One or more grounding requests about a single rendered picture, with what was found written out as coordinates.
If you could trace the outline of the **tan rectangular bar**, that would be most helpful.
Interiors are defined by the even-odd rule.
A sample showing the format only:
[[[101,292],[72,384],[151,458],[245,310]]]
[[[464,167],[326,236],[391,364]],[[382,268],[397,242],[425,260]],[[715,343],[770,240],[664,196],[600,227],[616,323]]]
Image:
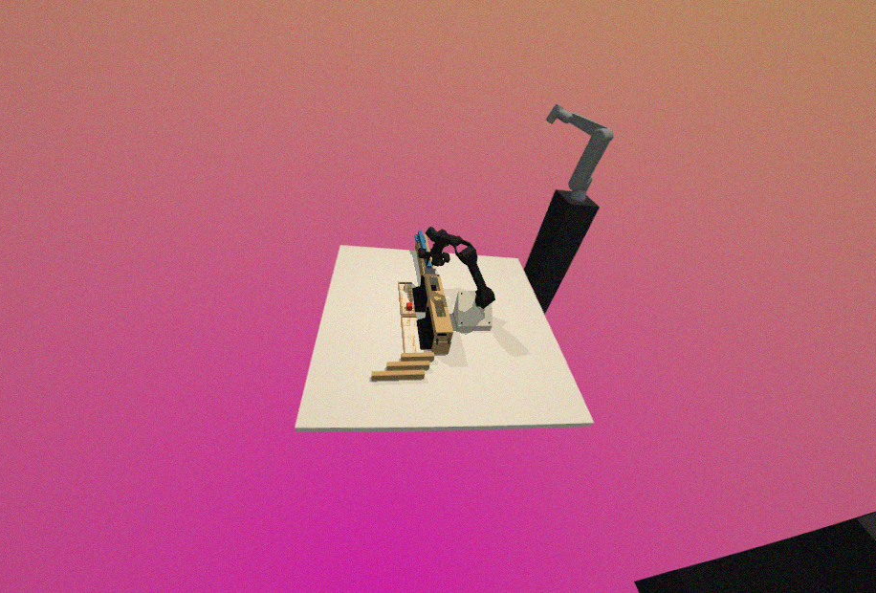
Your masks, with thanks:
[[[429,370],[429,361],[421,362],[387,362],[386,371]]]

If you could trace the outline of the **light orange long bar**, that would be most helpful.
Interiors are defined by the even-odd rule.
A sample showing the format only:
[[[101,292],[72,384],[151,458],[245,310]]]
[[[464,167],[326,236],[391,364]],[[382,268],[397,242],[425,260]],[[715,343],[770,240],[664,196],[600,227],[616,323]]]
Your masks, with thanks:
[[[371,381],[423,380],[425,370],[375,371],[371,372]]]

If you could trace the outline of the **tan wooden bar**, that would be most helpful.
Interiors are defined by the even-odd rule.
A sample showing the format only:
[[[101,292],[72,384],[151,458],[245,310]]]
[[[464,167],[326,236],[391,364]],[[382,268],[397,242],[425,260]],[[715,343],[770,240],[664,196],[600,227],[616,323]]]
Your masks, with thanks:
[[[428,353],[402,353],[401,362],[421,362],[421,361],[434,361],[434,352]]]

